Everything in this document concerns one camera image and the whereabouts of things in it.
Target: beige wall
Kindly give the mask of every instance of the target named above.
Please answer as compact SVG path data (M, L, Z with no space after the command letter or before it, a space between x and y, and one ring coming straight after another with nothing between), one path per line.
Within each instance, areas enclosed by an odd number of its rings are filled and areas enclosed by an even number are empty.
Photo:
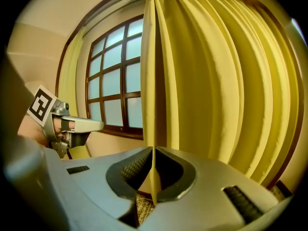
M301 179L308 166L308 51L303 39L292 24L287 26L285 29L288 33L293 48L295 49L296 56L300 64L301 75L305 90L305 108L302 130L294 154L280 178L280 180L286 185L286 187L294 193L296 191L296 188L300 184Z
M38 90L40 85L42 85L44 87L47 86L47 84L45 82L40 81L40 80L29 81L29 82L25 83L25 86L33 94L33 96L35 96L36 91Z
M66 38L36 26L16 23L7 53L24 82L36 81L55 92L56 75Z
M144 6L145 0L126 6L105 18L83 38L76 74L77 106L80 117L87 117L85 78L91 43L114 26L132 17L143 14ZM92 156L103 156L143 147L143 141L94 132L87 142L87 146Z
M81 19L102 0L31 0L18 22L68 38Z

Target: wooden window frame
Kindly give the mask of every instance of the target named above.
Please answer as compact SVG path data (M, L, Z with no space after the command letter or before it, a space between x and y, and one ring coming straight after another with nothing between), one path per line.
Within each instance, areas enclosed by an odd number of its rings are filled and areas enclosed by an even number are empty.
M102 121L105 123L103 130L101 131L102 133L106 134L111 134L111 135L116 135L120 137L125 137L125 138L132 138L132 139L138 139L138 140L143 140L143 129L142 128L131 128L128 125L128 111L127 111L127 98L141 98L141 92L136 91L136 92L129 92L126 93L126 67L131 64L139 63L140 62L140 56L135 57L129 60L125 60L126 58L126 45L127 42L138 38L142 35L141 33L132 35L128 37L128 26L130 23L138 21L143 18L143 14L136 16L134 18L131 18L115 27L112 29L108 30L105 32L103 35L98 37L94 42L91 44L90 52L89 52L89 57L88 57L88 63L87 63L87 70L86 70L86 111L87 111L87 118L91 118L90 114L90 103L96 103L100 102L100 108L101 108L101 117ZM106 43L108 36L118 30L121 27L125 27L124 29L124 35L123 39L109 47L106 48ZM94 46L100 42L103 38L105 38L103 50L99 53L97 53L95 56L92 57L92 52ZM103 69L103 59L104 59L104 53L118 45L122 44L122 51L121 51L121 63L113 65L107 69ZM100 66L100 71L96 73L95 75L92 75L89 77L89 71L90 71L90 64L91 62L96 59L97 57L102 56L101 59L101 66ZM105 96L103 97L102 94L102 81L103 81L103 75L106 73L109 73L113 70L120 69L120 94L115 94L115 95L110 95L110 96ZM95 99L90 99L89 100L89 82L95 78L99 77L99 97ZM106 118L105 118L105 112L104 112L104 101L109 101L109 100L121 100L121 110L122 110L122 120L123 120L123 126L113 126L113 125L107 125L106 124Z

